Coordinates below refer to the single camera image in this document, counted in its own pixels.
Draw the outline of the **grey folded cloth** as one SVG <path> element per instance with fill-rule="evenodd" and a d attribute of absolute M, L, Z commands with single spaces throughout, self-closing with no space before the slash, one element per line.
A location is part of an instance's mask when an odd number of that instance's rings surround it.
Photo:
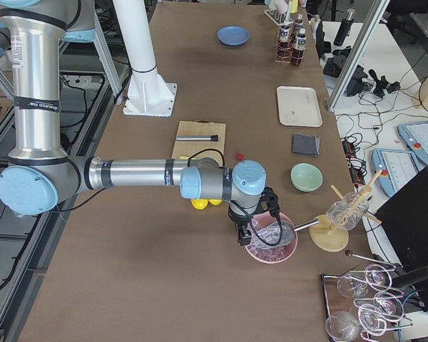
<path fill-rule="evenodd" d="M 295 133 L 292 137 L 292 153 L 318 157 L 320 155 L 320 138 L 316 135 Z"/>

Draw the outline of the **wooden mug tree stand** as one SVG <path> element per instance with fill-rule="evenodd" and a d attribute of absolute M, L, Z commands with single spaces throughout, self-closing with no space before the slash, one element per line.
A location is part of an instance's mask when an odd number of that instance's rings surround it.
<path fill-rule="evenodd" d="M 372 185 L 377 178 L 383 175 L 386 175 L 386 171 L 379 170 L 367 185 L 365 185 L 359 192 L 355 193 L 359 194 L 362 199 L 368 200 L 372 191 Z M 338 195 L 340 200 L 345 196 L 334 185 L 331 185 L 331 188 Z M 363 217 L 372 219 L 378 224 L 382 223 L 379 219 L 368 213 L 363 214 L 362 218 Z M 349 241 L 349 231 L 336 227 L 326 213 L 317 216 L 317 219 L 319 219 L 320 222 L 309 228 L 310 237 L 313 242 L 319 248 L 328 252 L 339 252 L 343 250 Z"/>

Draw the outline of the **cup rack with cups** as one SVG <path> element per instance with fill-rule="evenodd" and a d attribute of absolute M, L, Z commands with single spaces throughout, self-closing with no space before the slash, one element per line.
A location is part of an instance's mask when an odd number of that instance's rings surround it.
<path fill-rule="evenodd" d="M 265 15 L 276 26 L 291 24 L 306 7 L 305 0 L 264 0 L 267 9 Z"/>

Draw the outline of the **yellow lemon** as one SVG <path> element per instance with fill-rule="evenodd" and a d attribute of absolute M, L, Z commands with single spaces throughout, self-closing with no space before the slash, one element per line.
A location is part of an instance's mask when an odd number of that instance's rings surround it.
<path fill-rule="evenodd" d="M 212 205 L 218 206 L 222 203 L 222 200 L 221 199 L 212 199 L 212 200 L 209 199 L 208 202 Z"/>
<path fill-rule="evenodd" d="M 208 206 L 209 201 L 207 199 L 192 199 L 191 204 L 196 210 L 204 210 Z"/>

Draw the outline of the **black thermos bottle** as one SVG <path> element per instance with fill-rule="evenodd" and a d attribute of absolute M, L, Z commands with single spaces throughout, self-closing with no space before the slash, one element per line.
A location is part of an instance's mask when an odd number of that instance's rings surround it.
<path fill-rule="evenodd" d="M 346 10 L 345 17 L 341 21 L 340 27 L 333 41 L 335 46 L 342 46 L 345 39 L 349 36 L 351 26 L 355 20 L 355 14 L 356 11 L 354 9 Z"/>

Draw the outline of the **wooden cutting board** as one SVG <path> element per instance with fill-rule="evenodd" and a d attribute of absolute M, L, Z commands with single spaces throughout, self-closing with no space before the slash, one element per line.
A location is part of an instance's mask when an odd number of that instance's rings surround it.
<path fill-rule="evenodd" d="M 180 121 L 172 158 L 187 159 L 201 150 L 208 149 L 195 158 L 209 157 L 221 164 L 222 157 L 219 152 L 224 153 L 225 136 L 225 123 Z"/>

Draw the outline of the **dark bottle white cap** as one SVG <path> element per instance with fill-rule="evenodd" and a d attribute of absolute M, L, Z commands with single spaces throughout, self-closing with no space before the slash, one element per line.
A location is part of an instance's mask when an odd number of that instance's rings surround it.
<path fill-rule="evenodd" d="M 295 44 L 292 50 L 291 64 L 299 66 L 304 58 L 306 49 L 306 30 L 301 28 L 295 38 Z"/>

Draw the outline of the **teach pendant tablet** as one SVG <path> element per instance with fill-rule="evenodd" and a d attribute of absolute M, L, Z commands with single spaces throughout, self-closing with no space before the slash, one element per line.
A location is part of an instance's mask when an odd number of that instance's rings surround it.
<path fill-rule="evenodd" d="M 386 175 L 379 178 L 379 184 L 388 197 L 392 197 L 424 168 L 409 150 L 376 148 L 371 158 L 375 172 L 386 171 Z"/>
<path fill-rule="evenodd" d="M 400 124 L 397 130 L 410 150 L 428 166 L 428 121 Z"/>

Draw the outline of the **cream rabbit tray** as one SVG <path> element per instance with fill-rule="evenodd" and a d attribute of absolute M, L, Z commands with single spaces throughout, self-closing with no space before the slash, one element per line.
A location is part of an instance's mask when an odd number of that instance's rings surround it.
<path fill-rule="evenodd" d="M 277 87 L 279 121 L 285 126 L 318 128 L 322 116 L 315 89 L 309 87 Z"/>

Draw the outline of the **steel muddler rod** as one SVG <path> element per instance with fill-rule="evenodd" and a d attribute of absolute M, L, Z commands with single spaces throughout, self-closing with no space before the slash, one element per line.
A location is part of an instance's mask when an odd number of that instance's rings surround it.
<path fill-rule="evenodd" d="M 176 141 L 208 141 L 217 142 L 218 135 L 179 135 L 175 137 Z"/>

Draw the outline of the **mint green bowl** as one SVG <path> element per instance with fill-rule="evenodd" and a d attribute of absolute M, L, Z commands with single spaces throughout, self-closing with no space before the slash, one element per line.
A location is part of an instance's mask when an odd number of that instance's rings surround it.
<path fill-rule="evenodd" d="M 291 183 L 302 192 L 312 192 L 321 187 L 323 176 L 320 170 L 308 163 L 296 164 L 290 171 Z"/>

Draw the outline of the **black monitor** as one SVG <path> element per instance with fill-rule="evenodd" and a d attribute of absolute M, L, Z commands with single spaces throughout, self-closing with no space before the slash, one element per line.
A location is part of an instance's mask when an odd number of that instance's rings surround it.
<path fill-rule="evenodd" d="M 405 267 L 428 265 L 428 167 L 390 197 L 376 217 Z"/>

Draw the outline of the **clear glass mug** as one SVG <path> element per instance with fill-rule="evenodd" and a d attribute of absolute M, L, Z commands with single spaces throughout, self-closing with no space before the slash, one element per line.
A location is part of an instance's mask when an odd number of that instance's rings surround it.
<path fill-rule="evenodd" d="M 362 199 L 357 193 L 350 192 L 340 201 L 333 203 L 326 214 L 336 227 L 350 231 L 357 226 L 368 209 L 367 200 Z"/>

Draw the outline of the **blue plate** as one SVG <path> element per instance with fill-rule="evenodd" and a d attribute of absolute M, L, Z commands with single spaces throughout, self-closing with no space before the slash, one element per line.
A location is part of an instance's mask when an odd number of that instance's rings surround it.
<path fill-rule="evenodd" d="M 241 46 L 249 37 L 249 31 L 240 26 L 225 26 L 217 32 L 218 40 L 226 46 Z"/>

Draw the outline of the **pink bowl with ice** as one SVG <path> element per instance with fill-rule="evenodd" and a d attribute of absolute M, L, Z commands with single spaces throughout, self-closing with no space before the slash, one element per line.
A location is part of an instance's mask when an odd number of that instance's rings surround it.
<path fill-rule="evenodd" d="M 280 213 L 280 220 L 288 221 L 292 223 L 291 219 L 285 214 Z M 271 233 L 268 228 L 272 223 L 277 222 L 276 218 L 272 217 L 269 212 L 257 214 L 252 218 L 252 227 L 258 233 L 259 237 L 266 242 L 271 242 Z M 253 236 L 249 245 L 245 246 L 246 251 L 254 259 L 266 263 L 266 264 L 276 264 L 290 258 L 297 248 L 298 237 L 295 240 L 286 246 L 268 246 L 263 244 L 250 229 Z"/>

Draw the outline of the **white pillar base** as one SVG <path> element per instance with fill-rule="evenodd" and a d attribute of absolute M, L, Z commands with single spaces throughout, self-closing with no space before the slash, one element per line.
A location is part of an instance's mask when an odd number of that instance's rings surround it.
<path fill-rule="evenodd" d="M 169 118 L 177 85 L 158 72 L 145 4 L 116 0 L 113 5 L 132 72 L 123 113 Z"/>

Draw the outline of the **metal ice scoop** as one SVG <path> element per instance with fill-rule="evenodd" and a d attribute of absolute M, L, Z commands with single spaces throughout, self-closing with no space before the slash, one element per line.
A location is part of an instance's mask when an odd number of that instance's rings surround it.
<path fill-rule="evenodd" d="M 291 244 L 297 237 L 297 232 L 318 224 L 319 219 L 312 219 L 308 222 L 293 226 L 288 221 L 274 222 L 268 228 L 270 229 L 271 244 L 274 246 L 286 246 Z"/>

